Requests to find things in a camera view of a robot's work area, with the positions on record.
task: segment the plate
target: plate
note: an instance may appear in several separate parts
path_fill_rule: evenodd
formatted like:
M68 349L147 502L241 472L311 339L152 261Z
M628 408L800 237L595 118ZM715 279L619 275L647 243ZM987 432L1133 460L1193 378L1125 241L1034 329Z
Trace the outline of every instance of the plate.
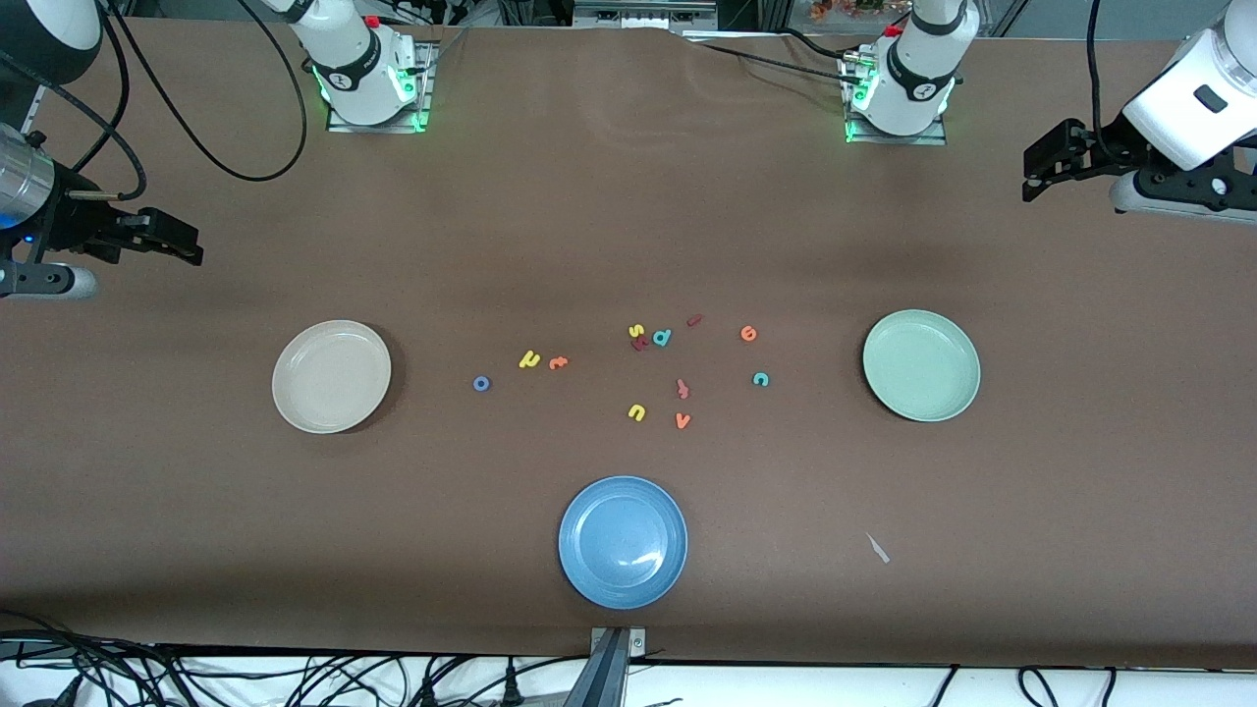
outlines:
M388 390L392 360L366 325L337 320L297 335L270 376L275 408L294 428L344 431L367 419Z
M877 322L865 340L865 377L896 414L940 423L978 396L978 350L952 320L904 309Z
M578 493L558 530L568 581L608 609L640 609L667 594L689 535L672 497L639 477L607 477Z

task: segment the table surface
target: table surface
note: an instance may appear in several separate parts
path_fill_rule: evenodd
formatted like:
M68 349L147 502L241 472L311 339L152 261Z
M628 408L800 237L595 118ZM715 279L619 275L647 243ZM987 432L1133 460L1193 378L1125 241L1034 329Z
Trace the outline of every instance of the table surface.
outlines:
M215 152L287 159L256 28L134 25ZM1101 47L1109 114L1170 50ZM847 145L823 79L655 30L471 30L427 133L316 130L260 185L133 75L142 204L199 226L205 265L128 253L94 301L0 304L0 600L187 643L558 654L631 623L674 658L1257 665L1257 239L1117 216L1106 180L1022 204L1022 150L1086 114L1082 45L977 42L963 73L948 147ZM107 112L114 81L106 57L72 88ZM41 113L63 162L94 136ZM132 179L112 146L88 174ZM872 325L914 307L982 357L947 423L861 375ZM381 332L393 385L308 435L270 374L333 318ZM634 351L635 322L671 343ZM571 364L519 370L529 348ZM626 473L678 499L690 555L613 613L556 531Z

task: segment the white paper scrap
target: white paper scrap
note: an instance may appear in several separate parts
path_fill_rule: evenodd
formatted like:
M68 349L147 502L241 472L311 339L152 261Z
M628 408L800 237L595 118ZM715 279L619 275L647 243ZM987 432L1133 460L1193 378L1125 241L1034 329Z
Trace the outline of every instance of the white paper scrap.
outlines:
M890 564L890 555L886 555L886 551L882 550L880 545L877 545L877 541L874 540L871 535L869 535L869 533L865 533L865 535L869 536L869 542L872 543L872 551L876 552L879 557L881 557L882 564L889 565Z

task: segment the green plate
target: green plate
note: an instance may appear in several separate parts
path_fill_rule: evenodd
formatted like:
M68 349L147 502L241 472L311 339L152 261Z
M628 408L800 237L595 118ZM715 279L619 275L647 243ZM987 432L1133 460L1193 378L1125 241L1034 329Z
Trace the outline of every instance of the green plate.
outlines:
M864 352L865 377L896 414L940 423L964 411L978 396L978 350L952 320L904 309L877 322Z

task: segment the plate rim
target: plate rim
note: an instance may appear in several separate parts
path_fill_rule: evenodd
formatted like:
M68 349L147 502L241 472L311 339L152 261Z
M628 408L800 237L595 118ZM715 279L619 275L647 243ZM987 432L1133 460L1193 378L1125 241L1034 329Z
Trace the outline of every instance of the plate rim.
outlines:
M647 601L636 601L636 603L625 601L620 604L598 601L597 599L586 594L586 591L579 585L577 585L577 582L572 579L572 572L569 570L569 564L579 564L583 567L588 567L588 564L585 562L583 559L581 559L578 543L571 542L572 548L567 550L568 543L564 542L563 531L564 528L568 527L569 523L572 525L572 531L567 533L568 540L574 540L576 537L574 526L577 517L573 513L573 508L576 508L577 501L579 501L582 496L585 496L591 489L595 489L600 484L610 484L615 482L641 484L645 489L661 494L662 498L665 498L670 504L670 507L676 512L676 521L679 525L678 530L679 530L679 538L681 541L680 542L681 547L678 551L669 552L669 557L674 556L674 552L679 552L679 560L675 561L676 570L675 572L671 572L672 576L671 579L669 579L667 584L660 587L657 594ZM558 537L556 538L557 540L556 545L558 546L559 567L563 570L563 575L567 577L568 584L572 585L572 587L576 589L576 591L581 596L583 596L590 603L602 606L605 609L612 609L617 611L630 611L634 609L641 609L644 606L649 606L650 604L654 604L655 601L662 599L665 595L667 595L669 591L672 590L676 582L681 579L681 574L685 571L685 562L689 560L690 555L689 538L690 538L690 531L689 526L685 522L685 513L681 511L681 504L678 503L675 498L672 498L671 493L667 493L667 489L644 477L637 477L632 474L615 474L595 479L593 482L581 488L581 491L578 491L576 496L572 497L572 501L568 502L567 508L563 511L563 517L559 520Z
M930 416L930 418L910 415L905 413L901 408L897 408L892 405L889 400L886 400L886 396L882 395L882 391L877 390L877 386L869 376L869 360L870 360L869 348L874 340L874 336L892 326L895 322L891 320L906 318L910 315L924 315L925 318L933 318L935 321L947 322L957 332L959 332L959 335L964 338L964 343L968 345L970 351L973 351L973 367L974 367L973 390L969 392L969 396L964 401L964 404L959 405L954 411L952 411L948 415ZM948 338L952 338L952 336L948 335L947 332L940 331L939 333L944 333L945 336L948 336ZM944 317L938 312L931 312L929 309L919 309L919 308L899 309L897 312L891 312L885 317L877 320L877 323L875 323L872 328L869 330L869 335L865 336L865 345L861 355L861 366L864 367L865 381L869 384L869 387L872 390L872 394L877 396L877 400L880 400L881 404L885 405L891 413L906 420L913 420L914 423L943 423L958 416L960 413L968 410L969 405L973 405L973 401L978 399L978 390L982 387L982 357L978 355L978 347L973 343L973 340L969 337L969 333L964 331L964 328L960 325L955 323L950 318Z
M279 374L280 370L284 367L283 366L284 361L292 359L290 353L295 352L294 347L297 347L298 342L303 342L304 338L313 338L314 336L317 336L319 332L316 332L316 330L333 328L333 327L353 330L356 333L361 333L363 338L367 338L368 341L371 341L372 345L378 347L378 350L383 352L383 361L386 364L385 367L387 370L387 374L385 375L385 382L383 386L381 386L380 395L375 401L372 401L371 406L361 418L343 426L334 426L331 429L322 429L322 428L310 429L309 426L298 424L295 420L293 420L288 415L288 411L284 409L284 406L279 404L279 395L278 395ZM324 322L310 325L304 330L302 330L297 336L292 338L292 341L288 342L287 346L284 346L284 350L279 352L279 356L275 359L275 366L270 371L270 400L275 405L275 410L279 411L279 415L284 418L284 421L293 425L294 428L308 434L336 434L336 433L342 433L347 429L353 429L354 426L362 424L363 420L370 418L371 414L380 408L380 404L383 403L385 396L388 394L388 387L391 385L392 385L392 352L388 351L388 345L385 343L385 340L383 337L380 336L380 332L354 320L327 320Z

